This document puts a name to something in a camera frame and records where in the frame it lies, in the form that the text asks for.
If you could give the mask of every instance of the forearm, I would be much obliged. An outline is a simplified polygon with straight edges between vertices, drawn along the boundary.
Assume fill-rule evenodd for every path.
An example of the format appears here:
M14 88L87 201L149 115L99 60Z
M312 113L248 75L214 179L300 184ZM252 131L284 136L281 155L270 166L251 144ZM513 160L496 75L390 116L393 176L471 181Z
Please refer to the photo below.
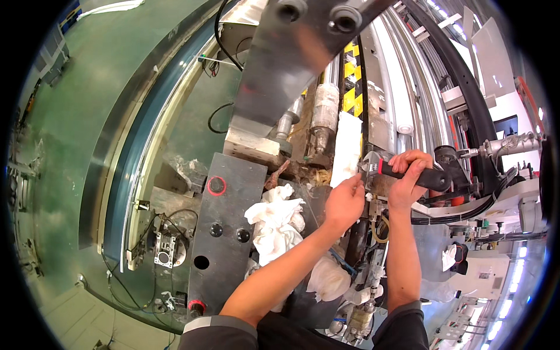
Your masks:
M323 224L294 248L244 280L220 315L235 316L256 327L270 309L290 295L342 233L343 230Z
M422 271L412 233L410 212L389 209L389 251L387 286L389 312L420 298Z

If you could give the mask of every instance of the black metal block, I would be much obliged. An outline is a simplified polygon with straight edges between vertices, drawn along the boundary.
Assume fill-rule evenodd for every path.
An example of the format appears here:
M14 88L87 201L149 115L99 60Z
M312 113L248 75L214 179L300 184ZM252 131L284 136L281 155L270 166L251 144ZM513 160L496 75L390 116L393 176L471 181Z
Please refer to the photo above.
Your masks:
M207 184L220 179L223 190L214 192L208 185L204 188L188 291L189 301L199 300L206 305L205 315L217 315L243 281L253 242L253 228L244 214L260 202L266 175L266 166L214 153ZM215 224L221 227L219 235ZM249 239L239 239L245 234L238 235L241 230L249 233Z

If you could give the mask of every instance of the bolt hole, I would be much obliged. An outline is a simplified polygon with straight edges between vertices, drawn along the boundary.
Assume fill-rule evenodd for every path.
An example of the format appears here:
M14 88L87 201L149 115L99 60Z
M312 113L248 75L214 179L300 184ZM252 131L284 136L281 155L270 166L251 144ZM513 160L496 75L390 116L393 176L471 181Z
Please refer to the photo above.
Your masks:
M356 30L356 22L348 16L341 16L334 20L336 28L343 33L351 33Z
M206 256L198 255L194 258L194 266L199 270L206 270L210 266L210 262Z
M300 12L292 5L280 5L278 8L278 18L284 23L295 22L300 18Z

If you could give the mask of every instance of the white cloth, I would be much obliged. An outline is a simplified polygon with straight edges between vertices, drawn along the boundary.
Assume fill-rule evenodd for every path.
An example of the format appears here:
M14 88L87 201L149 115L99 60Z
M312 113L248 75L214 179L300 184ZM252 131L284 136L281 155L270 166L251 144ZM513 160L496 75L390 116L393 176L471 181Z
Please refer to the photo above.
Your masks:
M350 288L350 281L350 275L330 254L323 255L311 271L306 292L315 292L317 302L332 301L346 293Z
M334 146L333 176L330 186L335 188L342 181L356 175L360 160L362 121L355 116L340 112L338 114L337 140Z
M455 253L457 253L457 245L455 244L448 245L447 250L441 253L443 271L449 270L455 264Z
M253 244L259 252L259 265L265 266L272 260L293 248L303 238L300 232L305 228L300 212L303 199L286 200L293 188L277 186L263 194L261 203L253 204L245 212L250 224L255 224Z

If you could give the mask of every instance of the floor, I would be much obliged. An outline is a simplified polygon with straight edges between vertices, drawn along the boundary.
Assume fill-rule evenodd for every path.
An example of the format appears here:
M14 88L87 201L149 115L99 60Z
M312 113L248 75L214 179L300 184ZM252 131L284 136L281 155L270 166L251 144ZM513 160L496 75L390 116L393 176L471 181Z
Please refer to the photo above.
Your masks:
M31 163L40 173L40 179L32 182L31 210L20 216L23 234L36 242L45 274L30 283L39 306L72 288L78 273L98 293L110 298L106 266L100 255L94 247L77 250L87 167L109 111L141 61L204 2L146 0L129 11L86 17L66 33L72 59L52 88L39 88L19 146L18 161ZM239 75L221 67L220 76L212 81L201 78L174 130L169 143L172 151L167 154L178 155L177 160L197 160L197 167L202 169L209 166L212 154L222 149L223 135L207 131L206 121L213 109L233 97L237 83L232 75L236 73ZM218 114L215 126L225 127L227 118ZM170 289L165 275L158 270L158 289ZM122 279L136 300L147 301L152 293L152 276L153 266L143 264L139 271L124 274ZM119 295L124 293L118 285L114 289Z

